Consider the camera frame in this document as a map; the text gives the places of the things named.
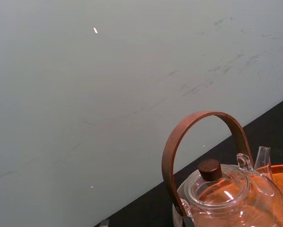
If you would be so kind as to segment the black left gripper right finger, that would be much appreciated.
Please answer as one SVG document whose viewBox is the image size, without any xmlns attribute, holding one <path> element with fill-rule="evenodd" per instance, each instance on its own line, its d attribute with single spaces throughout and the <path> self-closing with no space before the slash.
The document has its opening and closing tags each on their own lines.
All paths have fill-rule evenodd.
<svg viewBox="0 0 283 227">
<path fill-rule="evenodd" d="M 189 216 L 182 216 L 182 226 L 183 227 L 194 227 L 192 218 Z"/>
</svg>

